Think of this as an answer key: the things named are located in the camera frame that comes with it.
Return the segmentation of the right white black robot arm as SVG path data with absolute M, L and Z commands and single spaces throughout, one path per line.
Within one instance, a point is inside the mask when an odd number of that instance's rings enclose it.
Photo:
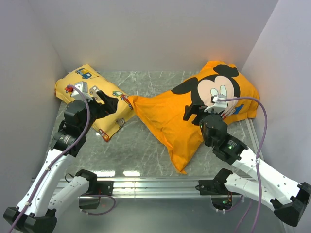
M 192 115 L 196 116 L 192 123 L 200 127 L 204 145 L 212 147 L 218 159 L 251 177 L 248 180 L 223 168 L 213 180 L 216 192 L 229 191 L 256 200 L 283 223 L 296 227 L 311 199 L 310 184 L 296 182 L 256 157 L 246 144 L 227 132 L 227 125 L 213 109 L 186 106 L 183 120 L 188 121 Z

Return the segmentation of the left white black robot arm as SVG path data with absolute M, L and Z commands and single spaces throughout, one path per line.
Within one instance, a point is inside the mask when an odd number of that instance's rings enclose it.
M 110 198 L 112 184 L 101 191 L 97 175 L 88 170 L 78 171 L 72 180 L 57 194 L 54 191 L 64 172 L 78 155 L 86 142 L 86 135 L 92 124 L 117 111 L 118 99 L 97 92 L 102 103 L 79 90 L 73 91 L 74 101 L 66 106 L 64 119 L 58 132 L 53 136 L 46 161 L 24 198 L 16 207 L 8 207 L 3 218 L 11 225 L 11 230 L 22 233 L 51 233 L 57 219 L 73 201 L 80 196 Z

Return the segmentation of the orange Mickey Mouse pillowcase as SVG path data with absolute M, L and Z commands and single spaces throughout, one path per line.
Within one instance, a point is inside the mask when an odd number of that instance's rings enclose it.
M 259 93 L 234 64 L 209 61 L 202 70 L 165 93 L 152 98 L 130 96 L 135 113 L 150 132 L 164 144 L 174 168 L 184 174 L 203 142 L 197 115 L 184 120 L 189 108 L 211 106 L 211 98 L 224 95 L 230 101 L 219 114 L 231 123 L 255 118 Z

